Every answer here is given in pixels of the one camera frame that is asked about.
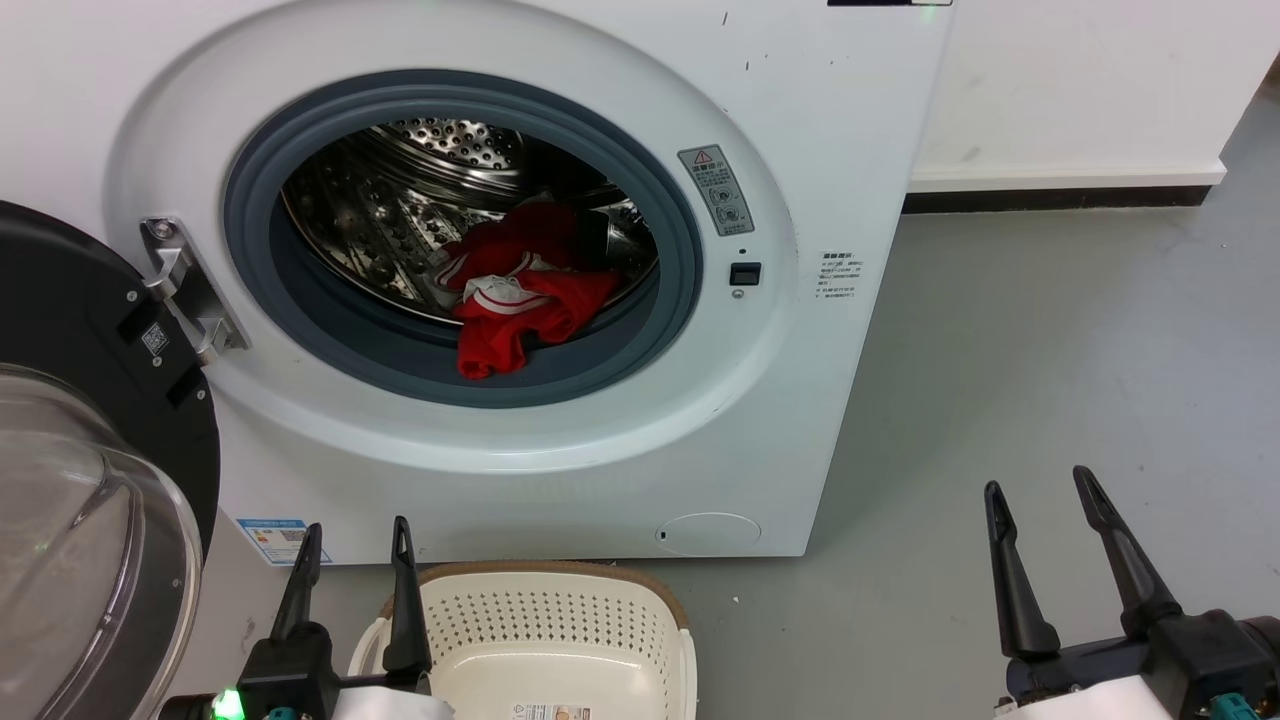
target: red fabric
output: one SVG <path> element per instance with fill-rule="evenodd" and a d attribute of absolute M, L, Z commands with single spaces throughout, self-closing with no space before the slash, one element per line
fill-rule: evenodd
<path fill-rule="evenodd" d="M 543 342 L 564 342 L 599 313 L 621 275 L 571 270 L 573 227 L 571 209 L 531 202 L 502 222 L 471 228 L 451 251 L 453 260 L 436 274 L 439 284 L 461 292 L 472 279 L 511 277 L 520 295 L 520 300 L 503 300 L 477 290 L 453 309 L 463 319 L 458 337 L 458 372 L 463 377 L 483 379 L 518 370 L 525 366 L 524 333 L 536 332 Z M 570 270 L 530 269 L 538 259 Z"/>

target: white plastic basket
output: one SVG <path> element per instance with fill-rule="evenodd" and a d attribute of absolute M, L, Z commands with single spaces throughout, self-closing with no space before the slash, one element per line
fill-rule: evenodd
<path fill-rule="evenodd" d="M 684 609 L 657 579 L 586 562 L 460 562 L 420 575 L 431 694 L 458 720 L 694 720 Z M 390 602 L 347 670 L 380 671 Z"/>

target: black baseboard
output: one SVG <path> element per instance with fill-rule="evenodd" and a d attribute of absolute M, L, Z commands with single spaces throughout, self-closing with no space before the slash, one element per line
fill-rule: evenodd
<path fill-rule="evenodd" d="M 1211 184 L 1174 187 L 1078 187 L 1064 190 L 975 190 L 909 192 L 904 215 L 933 213 L 1010 213 L 1087 208 L 1198 208 Z"/>

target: green led light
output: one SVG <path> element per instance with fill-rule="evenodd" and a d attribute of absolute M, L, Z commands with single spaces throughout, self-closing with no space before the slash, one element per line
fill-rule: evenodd
<path fill-rule="evenodd" d="M 214 717 L 216 720 L 244 720 L 244 706 L 239 702 L 239 692 L 234 688 L 223 691 L 214 698 Z"/>

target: gray rubber seal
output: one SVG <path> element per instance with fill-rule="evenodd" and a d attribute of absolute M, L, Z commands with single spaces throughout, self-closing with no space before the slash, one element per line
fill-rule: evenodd
<path fill-rule="evenodd" d="M 467 118 L 529 133 L 591 164 L 644 214 L 659 272 L 575 340 L 526 341 L 529 365 L 468 380 L 457 331 L 401 314 L 335 277 L 297 237 L 279 202 L 289 174 L 325 145 L 413 117 Z M 271 118 L 232 168 L 224 205 L 232 261 L 262 310 L 334 368 L 399 395 L 472 407 L 562 402 L 643 368 L 678 336 L 698 299 L 701 243 L 692 210 L 658 160 L 612 123 L 524 83 L 456 70 L 397 70 L 317 90 Z"/>

